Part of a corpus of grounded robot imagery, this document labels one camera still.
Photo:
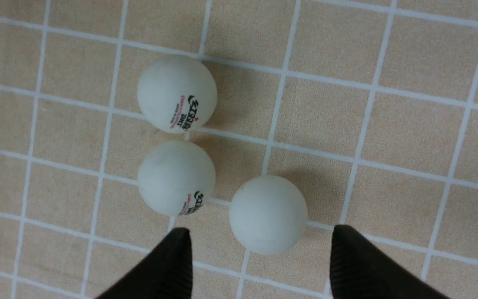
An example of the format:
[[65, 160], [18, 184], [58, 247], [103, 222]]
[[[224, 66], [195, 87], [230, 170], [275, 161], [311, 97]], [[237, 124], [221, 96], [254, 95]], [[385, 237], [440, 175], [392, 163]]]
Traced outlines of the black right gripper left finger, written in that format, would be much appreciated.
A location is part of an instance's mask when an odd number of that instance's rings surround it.
[[99, 299], [191, 299], [193, 252], [190, 231], [172, 229]]

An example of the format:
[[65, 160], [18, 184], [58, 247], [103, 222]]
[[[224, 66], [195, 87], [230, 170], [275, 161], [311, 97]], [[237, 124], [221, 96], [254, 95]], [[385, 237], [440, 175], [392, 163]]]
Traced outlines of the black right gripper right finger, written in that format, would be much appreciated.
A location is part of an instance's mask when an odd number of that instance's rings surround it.
[[334, 299], [446, 299], [350, 225], [332, 233], [329, 270]]

